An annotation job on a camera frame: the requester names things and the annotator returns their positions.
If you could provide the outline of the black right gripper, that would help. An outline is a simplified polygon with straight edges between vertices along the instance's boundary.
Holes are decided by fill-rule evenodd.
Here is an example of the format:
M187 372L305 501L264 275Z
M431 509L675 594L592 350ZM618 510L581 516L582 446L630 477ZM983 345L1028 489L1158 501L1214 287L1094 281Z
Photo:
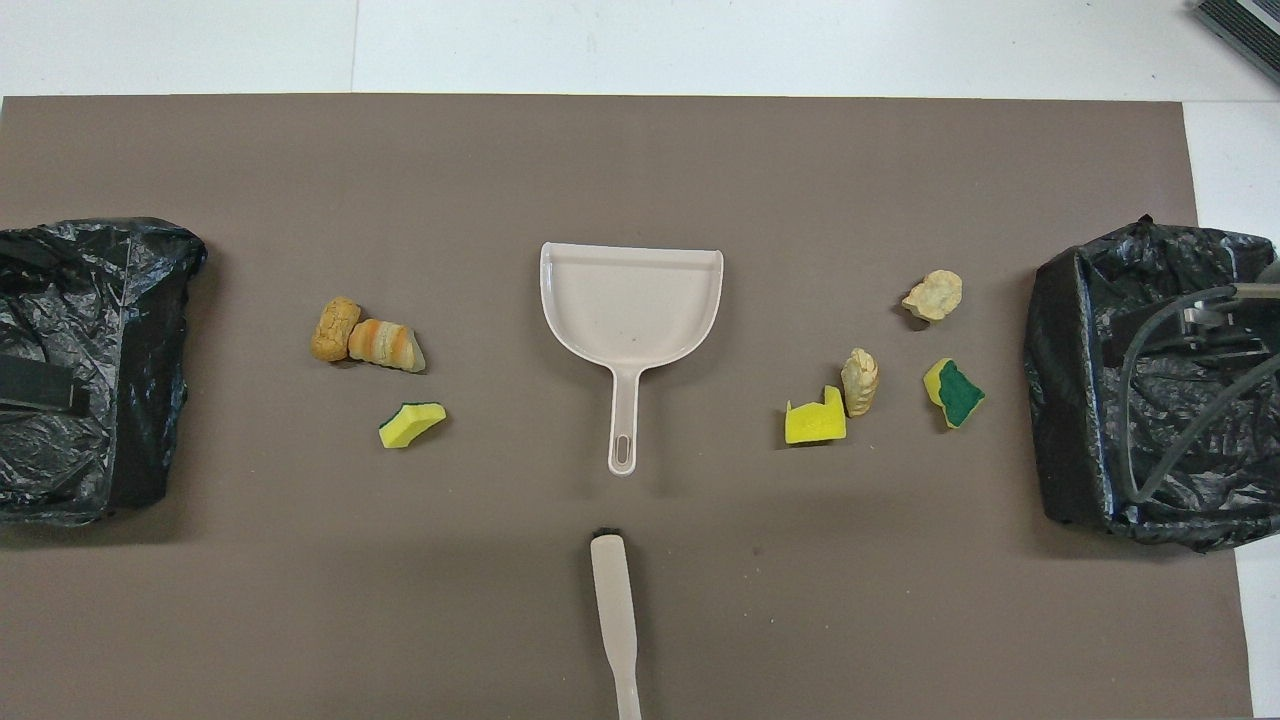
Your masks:
M1140 345L1142 357L1202 366L1256 366L1277 354L1276 299L1212 299L1179 307Z

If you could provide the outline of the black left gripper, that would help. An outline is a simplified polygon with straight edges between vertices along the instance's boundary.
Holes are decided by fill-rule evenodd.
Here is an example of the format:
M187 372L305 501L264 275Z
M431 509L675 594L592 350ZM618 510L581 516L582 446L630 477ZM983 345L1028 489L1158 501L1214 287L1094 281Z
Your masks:
M1 410L83 414L83 392L70 368L1 356Z

